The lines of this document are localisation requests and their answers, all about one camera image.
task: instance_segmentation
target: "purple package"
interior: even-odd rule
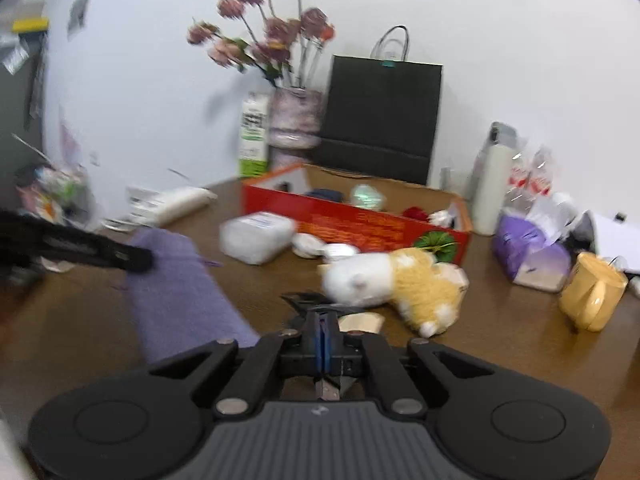
[[[154,362],[220,338],[241,347],[259,336],[209,275],[190,238],[163,229],[140,228],[130,245],[151,249],[153,268],[127,273],[126,295],[142,353]]]
[[[561,244],[545,243],[545,235],[531,222],[502,216],[493,249],[513,283],[558,292],[571,271],[571,257]]]

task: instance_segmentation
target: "mug handle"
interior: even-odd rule
[[[604,282],[596,282],[596,284],[591,287],[587,302],[581,313],[575,319],[575,325],[578,328],[588,328],[589,325],[593,323],[593,320],[596,319],[596,316],[604,303],[604,296],[606,292],[607,287]]]

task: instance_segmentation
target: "yellow object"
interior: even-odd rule
[[[48,28],[48,18],[25,18],[23,20],[15,20],[11,32],[14,34],[23,34],[25,32],[40,32]]]
[[[385,322],[385,317],[375,312],[359,312],[342,316],[338,320],[340,332],[350,332],[351,330],[361,330],[377,334]]]
[[[578,328],[599,332],[616,309],[626,277],[593,253],[578,254],[578,261],[560,293],[559,307]]]
[[[425,338],[454,324],[468,289],[464,271],[453,264],[437,264],[431,253],[417,248],[399,249],[389,257],[392,299],[404,320]]]

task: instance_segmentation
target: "yellow plush toy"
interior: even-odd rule
[[[407,248],[339,260],[324,270],[322,288],[332,301],[348,306],[392,301],[409,326],[428,338],[456,322],[468,280],[458,266]]]

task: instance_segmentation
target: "yellow mug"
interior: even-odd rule
[[[578,328],[599,332],[616,309],[625,287],[622,272],[593,253],[580,253],[560,293],[560,310]]]

